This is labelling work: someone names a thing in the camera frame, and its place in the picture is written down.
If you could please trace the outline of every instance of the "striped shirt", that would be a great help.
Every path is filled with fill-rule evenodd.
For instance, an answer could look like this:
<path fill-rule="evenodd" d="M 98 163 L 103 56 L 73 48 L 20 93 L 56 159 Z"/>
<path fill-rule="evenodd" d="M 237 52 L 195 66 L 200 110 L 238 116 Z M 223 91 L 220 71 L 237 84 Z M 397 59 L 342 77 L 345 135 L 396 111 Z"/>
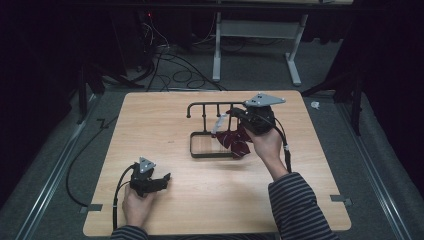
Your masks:
<path fill-rule="evenodd" d="M 268 186 L 272 214 L 283 240 L 339 239 L 317 205 L 315 193 L 299 173 L 287 174 Z M 116 229 L 111 239 L 147 240 L 147 232 L 133 226 Z"/>

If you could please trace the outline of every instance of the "hand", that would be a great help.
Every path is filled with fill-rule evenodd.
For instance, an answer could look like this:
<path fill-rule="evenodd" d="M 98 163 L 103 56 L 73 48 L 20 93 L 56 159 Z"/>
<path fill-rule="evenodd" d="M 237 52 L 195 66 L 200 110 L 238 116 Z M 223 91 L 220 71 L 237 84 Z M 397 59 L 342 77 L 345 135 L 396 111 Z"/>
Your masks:
<path fill-rule="evenodd" d="M 125 198 L 122 202 L 127 225 L 142 228 L 152 207 L 156 192 L 149 193 L 145 198 L 138 196 L 129 185 L 125 186 Z"/>
<path fill-rule="evenodd" d="M 271 129 L 259 136 L 248 129 L 246 133 L 252 139 L 256 154 L 262 159 L 274 180 L 289 173 L 280 158 L 282 139 L 277 130 Z"/>

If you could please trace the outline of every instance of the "person's arm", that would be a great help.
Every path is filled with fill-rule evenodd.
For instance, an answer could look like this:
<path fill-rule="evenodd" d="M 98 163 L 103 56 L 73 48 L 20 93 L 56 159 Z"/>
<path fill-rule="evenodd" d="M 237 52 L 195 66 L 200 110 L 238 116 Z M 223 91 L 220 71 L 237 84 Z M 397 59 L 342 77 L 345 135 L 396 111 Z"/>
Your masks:
<path fill-rule="evenodd" d="M 125 197 L 122 202 L 127 224 L 113 231 L 111 239 L 147 240 L 148 234 L 143 229 L 149 215 L 156 192 L 149 193 L 145 198 L 138 196 L 134 189 L 125 186 Z"/>
<path fill-rule="evenodd" d="M 338 239 L 317 205 L 315 193 L 299 173 L 289 173 L 280 159 L 281 137 L 275 129 L 255 136 L 246 130 L 274 182 L 268 187 L 272 213 L 284 240 Z"/>

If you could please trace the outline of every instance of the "gray floor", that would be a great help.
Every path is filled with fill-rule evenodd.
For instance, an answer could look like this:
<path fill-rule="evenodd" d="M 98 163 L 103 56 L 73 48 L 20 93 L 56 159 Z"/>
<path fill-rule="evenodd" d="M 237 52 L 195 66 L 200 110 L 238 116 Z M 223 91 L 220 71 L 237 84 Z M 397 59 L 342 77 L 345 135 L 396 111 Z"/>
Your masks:
<path fill-rule="evenodd" d="M 282 57 L 282 49 L 287 49 L 289 42 L 278 42 L 267 45 L 270 41 L 250 40 L 255 44 L 247 44 L 239 51 L 237 45 L 224 45 L 228 50 L 222 56 L 222 75 L 220 84 L 228 90 L 288 90 L 304 91 L 322 82 L 334 59 L 340 43 L 320 45 L 317 42 L 302 43 L 296 56 L 296 64 L 302 80 L 302 86 L 294 87 L 288 74 L 287 66 Z M 193 64 L 205 76 L 212 75 L 213 50 L 194 48 L 187 52 L 172 47 L 169 53 L 183 57 Z M 162 60 L 158 74 L 172 78 L 173 74 L 183 68 L 175 63 Z M 187 72 L 177 74 L 176 80 L 183 81 Z M 186 88 L 187 83 L 171 83 L 164 87 L 161 78 L 156 78 L 152 84 L 155 91 Z M 212 84 L 206 84 L 203 89 L 215 90 Z M 79 113 L 77 101 L 72 112 L 56 127 L 49 139 L 34 159 L 26 175 L 0 212 L 0 239 L 15 239 L 18 234 L 23 238 L 27 234 L 31 239 L 86 239 L 83 226 L 86 213 L 80 213 L 81 207 L 75 204 L 66 193 L 65 176 L 69 162 L 64 164 L 64 174 L 58 175 L 58 185 L 51 188 L 52 197 L 47 198 L 45 209 L 39 210 L 37 218 L 29 219 L 33 223 L 33 231 L 23 229 L 27 216 L 36 204 L 49 176 L 61 159 L 61 153 L 76 129 L 82 132 L 75 144 L 69 159 L 76 158 L 69 178 L 69 186 L 74 196 L 83 203 L 89 203 L 97 179 L 107 153 L 113 134 L 114 122 L 104 129 L 89 145 L 90 139 L 98 133 L 100 121 L 109 122 L 119 115 L 119 110 L 125 94 L 133 91 L 125 87 L 107 86 L 103 96 L 97 96 L 97 104 L 91 106 L 92 113 L 85 127 L 76 125 Z M 422 239 L 424 224 L 424 203 L 414 185 L 403 170 L 401 164 L 391 149 L 384 132 L 376 121 L 366 96 L 362 102 L 360 119 L 361 137 L 352 136 L 350 126 L 346 124 L 344 110 L 349 104 L 334 104 L 332 92 L 326 91 L 304 98 L 312 122 L 324 149 L 331 170 L 341 194 L 352 200 L 353 205 L 346 207 L 352 221 L 352 228 L 338 232 L 341 239 L 402 239 L 397 235 L 395 226 L 406 226 L 408 234 L 403 239 Z M 319 110 L 310 107 L 312 101 L 319 101 Z M 379 179 L 384 183 L 385 190 L 391 197 L 399 212 L 400 220 L 391 224 L 390 213 L 385 212 L 384 201 L 376 194 L 374 180 L 368 174 L 369 166 L 364 162 L 364 153 L 358 148 L 358 142 L 366 147 L 366 156 L 372 160 L 378 169 Z M 268 236 L 248 236 L 251 239 L 267 239 Z M 205 236 L 155 236 L 153 239 L 206 239 Z M 232 236 L 210 236 L 211 239 L 231 239 Z"/>

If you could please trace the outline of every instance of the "wooden table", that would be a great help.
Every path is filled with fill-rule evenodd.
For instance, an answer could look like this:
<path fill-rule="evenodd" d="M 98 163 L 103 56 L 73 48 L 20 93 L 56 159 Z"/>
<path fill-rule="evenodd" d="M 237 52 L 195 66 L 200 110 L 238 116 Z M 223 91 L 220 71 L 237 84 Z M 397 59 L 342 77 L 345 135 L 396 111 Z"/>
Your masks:
<path fill-rule="evenodd" d="M 320 142 L 297 91 L 267 91 L 286 103 L 273 106 L 286 131 L 293 171 L 301 173 L 314 189 L 318 204 L 335 231 L 350 228 L 350 219 L 339 195 Z M 268 184 L 272 178 L 254 153 L 241 160 L 192 158 L 190 134 L 203 130 L 202 108 L 193 102 L 243 101 L 257 92 L 129 93 L 103 165 L 92 204 L 101 211 L 88 213 L 84 233 L 107 236 L 112 232 L 112 202 L 123 171 L 143 156 L 157 164 L 153 179 L 171 173 L 168 189 L 158 193 L 146 230 L 151 235 L 226 234 L 277 232 L 272 217 Z M 216 107 L 207 107 L 207 124 L 217 120 Z M 119 194 L 118 226 L 125 224 Z"/>

